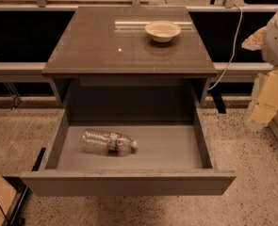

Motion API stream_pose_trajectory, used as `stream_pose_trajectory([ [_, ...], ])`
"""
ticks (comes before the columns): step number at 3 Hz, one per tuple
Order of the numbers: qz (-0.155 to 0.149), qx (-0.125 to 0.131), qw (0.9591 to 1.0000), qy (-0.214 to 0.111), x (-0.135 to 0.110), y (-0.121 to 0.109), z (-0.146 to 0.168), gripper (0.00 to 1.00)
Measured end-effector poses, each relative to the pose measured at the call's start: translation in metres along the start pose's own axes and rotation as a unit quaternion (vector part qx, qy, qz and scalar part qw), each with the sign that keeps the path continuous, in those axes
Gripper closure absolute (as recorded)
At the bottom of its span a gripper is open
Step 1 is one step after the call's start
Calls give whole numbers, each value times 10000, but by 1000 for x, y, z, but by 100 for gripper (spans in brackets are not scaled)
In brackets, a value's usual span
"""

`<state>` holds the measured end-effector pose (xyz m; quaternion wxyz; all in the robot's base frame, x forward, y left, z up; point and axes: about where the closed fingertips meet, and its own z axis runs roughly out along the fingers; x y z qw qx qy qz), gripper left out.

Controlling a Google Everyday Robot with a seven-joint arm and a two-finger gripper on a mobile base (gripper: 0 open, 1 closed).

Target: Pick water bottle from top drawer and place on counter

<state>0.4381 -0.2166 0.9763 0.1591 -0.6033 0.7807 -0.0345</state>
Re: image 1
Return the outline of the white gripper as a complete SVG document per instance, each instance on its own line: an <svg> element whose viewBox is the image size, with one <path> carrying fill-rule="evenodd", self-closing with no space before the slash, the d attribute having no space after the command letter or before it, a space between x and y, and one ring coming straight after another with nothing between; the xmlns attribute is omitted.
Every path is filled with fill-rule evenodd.
<svg viewBox="0 0 278 226"><path fill-rule="evenodd" d="M249 36L241 47L256 51L262 49L262 58L278 67L278 11ZM278 112L278 69L267 74L260 73L253 82L252 97L246 114L246 126L252 131L266 127Z"/></svg>

